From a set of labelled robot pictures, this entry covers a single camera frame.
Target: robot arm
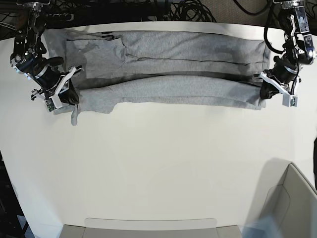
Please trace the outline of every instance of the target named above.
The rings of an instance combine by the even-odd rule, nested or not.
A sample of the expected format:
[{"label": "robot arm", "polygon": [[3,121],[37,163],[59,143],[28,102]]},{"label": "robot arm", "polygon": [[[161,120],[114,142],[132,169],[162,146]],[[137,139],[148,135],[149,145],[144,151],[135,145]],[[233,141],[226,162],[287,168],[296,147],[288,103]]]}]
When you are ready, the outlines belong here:
[{"label": "robot arm", "polygon": [[11,66],[28,79],[34,80],[40,90],[32,91],[31,100],[36,97],[45,101],[51,112],[61,108],[63,104],[76,105],[79,97],[71,83],[71,77],[80,71],[81,67],[71,67],[69,72],[60,72],[57,66],[63,64],[62,57],[46,59],[47,52],[41,41],[46,26],[46,15],[42,7],[49,2],[24,2],[30,8],[29,20],[18,30],[14,40],[13,54],[10,57]]},{"label": "robot arm", "polygon": [[[284,30],[284,50],[274,49],[267,40],[269,20],[272,17],[276,4],[281,4],[278,21]],[[264,39],[267,46],[282,57],[275,56],[273,69],[265,70],[260,74],[263,79],[260,96],[270,99],[277,93],[283,94],[283,105],[297,106],[298,96],[296,89],[299,82],[299,71],[303,65],[312,64],[316,58],[313,38],[309,30],[308,20],[304,8],[304,0],[274,0],[268,15],[268,22],[264,30]]]}]

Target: white tabletop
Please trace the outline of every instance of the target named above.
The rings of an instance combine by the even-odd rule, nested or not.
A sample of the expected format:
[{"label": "white tabletop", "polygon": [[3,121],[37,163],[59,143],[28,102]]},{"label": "white tabletop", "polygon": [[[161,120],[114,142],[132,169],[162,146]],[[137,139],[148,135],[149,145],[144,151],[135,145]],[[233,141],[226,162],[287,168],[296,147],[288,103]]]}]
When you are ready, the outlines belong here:
[{"label": "white tabletop", "polygon": [[[263,39],[255,26],[142,22],[81,27],[89,32],[171,30]],[[269,30],[281,48],[283,32]],[[214,218],[245,225],[259,216],[289,161],[312,182],[317,64],[300,73],[297,108],[281,95],[266,108],[122,103],[113,112],[54,116],[30,100],[35,82],[9,66],[13,39],[0,42],[0,149],[33,233],[57,238],[86,218]]]}]

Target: gray cloth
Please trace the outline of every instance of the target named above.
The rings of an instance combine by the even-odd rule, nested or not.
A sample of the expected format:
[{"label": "gray cloth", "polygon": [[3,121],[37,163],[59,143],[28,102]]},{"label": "gray cloth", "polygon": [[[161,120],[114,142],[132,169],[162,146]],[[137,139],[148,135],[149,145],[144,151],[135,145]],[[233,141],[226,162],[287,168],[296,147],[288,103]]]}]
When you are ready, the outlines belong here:
[{"label": "gray cloth", "polygon": [[[201,76],[159,76],[115,84],[98,89],[82,90],[80,105],[72,115],[82,111],[110,113],[117,103],[160,102],[170,104],[222,105],[226,107],[261,109],[260,88],[219,78]],[[75,106],[57,110],[70,112]]]},{"label": "gray cloth", "polygon": [[259,87],[219,78],[245,79],[268,68],[269,50],[263,41],[188,32],[83,34],[68,30],[46,31],[45,38],[50,57],[66,59],[64,69],[84,67],[72,77],[80,91],[79,106],[55,112],[73,111],[73,125],[81,111],[110,113],[120,102],[255,110],[265,106]]}]

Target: white table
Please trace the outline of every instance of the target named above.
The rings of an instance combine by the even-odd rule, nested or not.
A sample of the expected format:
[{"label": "white table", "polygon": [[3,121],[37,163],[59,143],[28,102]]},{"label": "white table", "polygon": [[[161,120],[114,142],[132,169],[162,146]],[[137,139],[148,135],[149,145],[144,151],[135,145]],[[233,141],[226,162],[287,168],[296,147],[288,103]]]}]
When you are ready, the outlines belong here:
[{"label": "white table", "polygon": [[[80,27],[89,32],[171,30],[263,39],[255,26],[142,22]],[[269,30],[276,48],[283,32]],[[57,238],[63,224],[86,218],[185,220],[215,218],[217,226],[256,220],[269,189],[289,161],[313,182],[317,128],[317,64],[300,73],[299,106],[281,95],[261,111],[118,104],[109,115],[54,116],[38,88],[9,66],[13,39],[0,42],[0,149],[33,233]]]}]

